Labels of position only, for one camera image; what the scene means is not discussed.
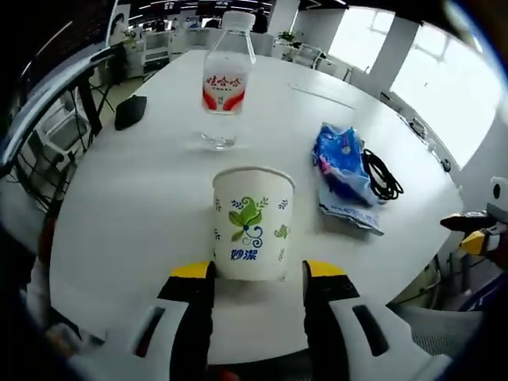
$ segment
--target black cord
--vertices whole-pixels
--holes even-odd
[[[72,94],[72,91],[70,90],[69,93],[71,94],[72,103],[74,104],[74,114],[76,118],[76,129],[78,131],[79,140],[81,141],[81,146],[83,147],[83,151],[87,152],[87,147],[85,147],[85,143],[83,142],[83,137],[81,136],[81,131],[79,131],[79,115],[78,115],[78,105],[76,104],[76,100],[74,99],[74,94]]]
[[[56,164],[53,163],[50,159],[48,159],[48,157],[44,154],[44,149],[40,150],[40,155],[44,160],[46,160],[49,163],[49,165],[51,165],[53,168],[55,168],[56,171],[60,173],[60,170],[56,167]]]
[[[471,266],[468,267],[468,270],[469,269],[472,269],[476,266],[478,266],[479,264],[482,264],[483,262],[485,262],[487,260],[487,258],[482,258],[481,260],[479,260],[478,262],[476,262],[475,264],[472,264]],[[457,271],[457,272],[454,272],[453,274],[450,275],[449,278],[455,278],[456,276],[458,275],[461,275],[463,274],[464,272],[463,271]],[[408,299],[404,299],[400,302],[397,302],[397,304],[403,304],[403,303],[407,303],[407,302],[410,302],[411,300],[414,300],[414,299],[418,299],[420,298],[421,296],[425,295],[425,294],[428,294],[430,291],[433,291],[437,286],[439,286],[441,284],[441,282],[437,283],[434,287],[430,287],[426,290],[422,289],[423,291],[420,291],[419,294],[415,295],[415,296],[412,296]]]
[[[25,171],[23,170],[19,160],[16,160],[14,162],[14,165],[15,165],[16,170],[17,170],[18,181],[19,181],[20,185],[22,186],[22,188],[25,190],[25,192],[28,195],[32,196],[35,199],[35,201],[37,203],[39,203],[39,205],[44,210],[47,211],[48,207],[49,207],[49,197],[46,197],[46,196],[42,195],[42,193],[39,192],[38,189],[36,189],[36,188],[34,188],[32,186],[32,184],[30,183],[29,177],[25,173]]]
[[[106,104],[110,107],[111,111],[113,111],[114,113],[116,113],[115,109],[113,108],[113,106],[111,105],[110,101],[108,101],[108,98],[106,97],[106,94],[104,94],[104,92],[99,89],[98,87],[94,86],[94,85],[90,85],[90,87],[92,88],[92,90],[96,90],[98,91],[101,95],[102,95],[102,99],[105,100]]]
[[[90,146],[92,145],[92,143],[94,142],[94,134],[91,133],[89,136],[88,136],[88,148],[90,148]]]
[[[19,156],[23,159],[23,161],[25,162],[26,165],[28,165],[28,167],[34,171],[35,173],[37,173],[40,177],[42,177],[44,180],[46,180],[48,183],[50,183],[51,185],[53,185],[54,187],[56,187],[56,184],[54,184],[54,182],[52,182],[50,179],[48,179],[47,176],[43,175],[42,173],[40,173],[37,169],[35,169],[35,167],[30,164],[28,162],[28,160],[23,156],[23,153],[19,152]]]
[[[381,200],[395,200],[404,193],[397,179],[388,171],[385,163],[368,149],[362,153],[364,170],[371,179],[372,192]]]
[[[103,96],[102,96],[102,100],[100,101],[100,103],[98,104],[98,108],[97,108],[97,115],[100,115],[101,112],[102,112],[102,107],[104,106],[104,102],[107,100],[107,96],[108,94],[110,93],[110,90],[111,90],[111,87],[113,87],[113,84],[110,83],[108,85],[108,87],[106,88],[106,91],[103,93]]]

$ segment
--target blue plastic bag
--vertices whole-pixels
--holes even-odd
[[[319,184],[319,209],[329,216],[351,222],[360,229],[365,229],[378,236],[384,233],[379,227],[379,216],[375,206],[364,206],[357,202],[346,202],[332,193],[324,179]]]
[[[362,149],[353,127],[341,130],[323,123],[313,149],[314,165],[319,166],[326,183],[339,197],[372,206],[379,200],[364,170]]]

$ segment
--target paper cup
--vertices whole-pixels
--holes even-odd
[[[214,260],[220,277],[283,279],[291,236],[294,181],[263,167],[239,167],[214,179]]]

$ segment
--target white table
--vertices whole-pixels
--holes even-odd
[[[122,132],[105,129],[83,158],[56,226],[52,304],[105,337],[133,306],[157,296],[173,267],[211,257],[214,175],[274,167],[297,184],[290,273],[281,283],[217,281],[209,362],[286,355],[306,348],[302,259],[340,265],[361,294],[389,302],[445,242],[439,220],[462,202],[394,111],[339,79],[272,58],[258,57],[237,145],[207,150],[198,134],[214,120],[200,104],[204,54],[188,52],[144,84],[143,120]],[[404,187],[379,216],[384,237],[360,236],[318,211],[310,151],[323,121],[354,125]]]

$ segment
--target plastic bottle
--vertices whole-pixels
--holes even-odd
[[[232,147],[240,130],[235,115],[242,111],[248,76],[256,62],[250,38],[255,19],[250,13],[224,13],[224,32],[205,57],[202,106],[214,118],[207,118],[202,136],[217,150]]]

